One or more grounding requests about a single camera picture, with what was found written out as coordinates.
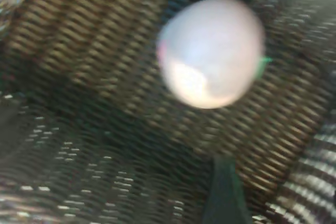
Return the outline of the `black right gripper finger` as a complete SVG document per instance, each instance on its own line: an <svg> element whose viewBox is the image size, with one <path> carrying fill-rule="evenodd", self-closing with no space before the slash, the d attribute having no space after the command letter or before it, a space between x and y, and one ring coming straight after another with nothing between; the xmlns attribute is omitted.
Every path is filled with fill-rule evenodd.
<svg viewBox="0 0 336 224"><path fill-rule="evenodd" d="M235 162L225 156L215 156L211 187L202 215L204 224L248 224L248 212L242 183Z"/></svg>

